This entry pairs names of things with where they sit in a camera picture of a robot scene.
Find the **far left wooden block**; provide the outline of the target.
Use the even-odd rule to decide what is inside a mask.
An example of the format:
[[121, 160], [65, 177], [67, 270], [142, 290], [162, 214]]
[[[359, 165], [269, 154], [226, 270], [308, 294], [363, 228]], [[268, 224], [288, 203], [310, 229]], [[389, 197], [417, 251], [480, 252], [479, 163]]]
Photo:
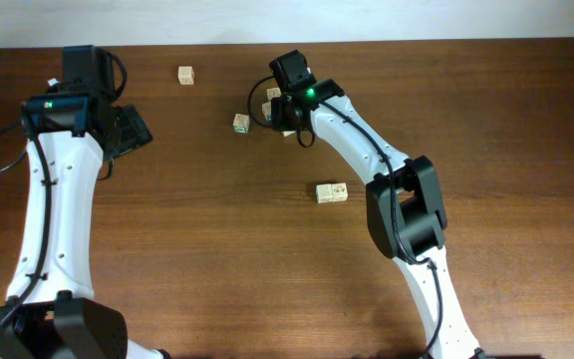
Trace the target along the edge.
[[181, 85], [194, 84], [194, 71], [191, 66], [179, 66], [177, 69], [177, 77]]

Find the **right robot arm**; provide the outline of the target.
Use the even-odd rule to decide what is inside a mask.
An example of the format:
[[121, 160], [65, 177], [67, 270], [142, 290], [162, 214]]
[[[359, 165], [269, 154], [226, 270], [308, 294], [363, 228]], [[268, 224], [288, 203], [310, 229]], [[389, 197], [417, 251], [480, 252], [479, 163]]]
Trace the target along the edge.
[[450, 279], [447, 227], [435, 167], [384, 140], [332, 80], [283, 84], [272, 101], [278, 131], [307, 130], [328, 143], [365, 185], [368, 230], [381, 254], [400, 269], [424, 326], [424, 358], [482, 358]]

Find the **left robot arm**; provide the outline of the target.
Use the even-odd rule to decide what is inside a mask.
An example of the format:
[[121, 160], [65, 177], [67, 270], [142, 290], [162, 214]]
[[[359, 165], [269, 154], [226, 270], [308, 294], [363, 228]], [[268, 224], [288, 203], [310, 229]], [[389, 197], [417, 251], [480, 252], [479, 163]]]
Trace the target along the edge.
[[0, 306], [1, 358], [165, 358], [131, 340], [123, 314], [95, 300], [90, 233], [112, 107], [87, 95], [23, 104], [30, 184], [20, 257]]

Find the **wooden block blue side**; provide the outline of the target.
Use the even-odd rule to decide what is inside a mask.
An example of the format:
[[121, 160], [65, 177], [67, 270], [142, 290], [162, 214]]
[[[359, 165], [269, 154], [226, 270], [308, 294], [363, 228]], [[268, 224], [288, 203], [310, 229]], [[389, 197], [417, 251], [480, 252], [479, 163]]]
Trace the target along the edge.
[[267, 122], [271, 121], [271, 114], [272, 114], [272, 104], [270, 102], [266, 102], [261, 106], [261, 111], [263, 116]]

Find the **wooden block red corner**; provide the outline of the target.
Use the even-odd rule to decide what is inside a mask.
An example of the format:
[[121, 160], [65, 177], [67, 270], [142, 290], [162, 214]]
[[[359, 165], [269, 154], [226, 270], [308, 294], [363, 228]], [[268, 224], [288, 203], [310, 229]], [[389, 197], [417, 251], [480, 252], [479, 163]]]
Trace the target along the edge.
[[331, 190], [333, 201], [345, 201], [348, 199], [348, 189], [344, 182], [332, 183]]

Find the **small top wooden block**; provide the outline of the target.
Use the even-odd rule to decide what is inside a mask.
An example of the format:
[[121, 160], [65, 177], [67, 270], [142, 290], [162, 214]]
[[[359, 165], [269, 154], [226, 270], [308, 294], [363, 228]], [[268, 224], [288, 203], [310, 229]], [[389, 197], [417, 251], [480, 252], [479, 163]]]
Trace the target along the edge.
[[279, 88], [269, 88], [266, 90], [267, 98], [271, 101], [273, 98], [279, 98], [281, 96], [281, 90]]

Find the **wooden block blue corner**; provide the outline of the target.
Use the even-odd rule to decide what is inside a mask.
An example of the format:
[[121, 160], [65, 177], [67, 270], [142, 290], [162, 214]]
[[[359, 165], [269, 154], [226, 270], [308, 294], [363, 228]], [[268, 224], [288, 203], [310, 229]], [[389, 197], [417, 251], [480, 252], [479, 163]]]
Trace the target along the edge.
[[316, 200], [318, 203], [331, 202], [333, 200], [333, 189], [330, 183], [316, 185]]

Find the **wooden block green side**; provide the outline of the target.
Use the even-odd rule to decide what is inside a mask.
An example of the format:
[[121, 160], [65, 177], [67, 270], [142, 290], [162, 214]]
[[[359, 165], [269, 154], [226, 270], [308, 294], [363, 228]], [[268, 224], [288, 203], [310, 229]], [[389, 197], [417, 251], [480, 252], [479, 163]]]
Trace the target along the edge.
[[236, 114], [233, 119], [232, 127], [235, 133], [247, 134], [250, 126], [248, 115]]

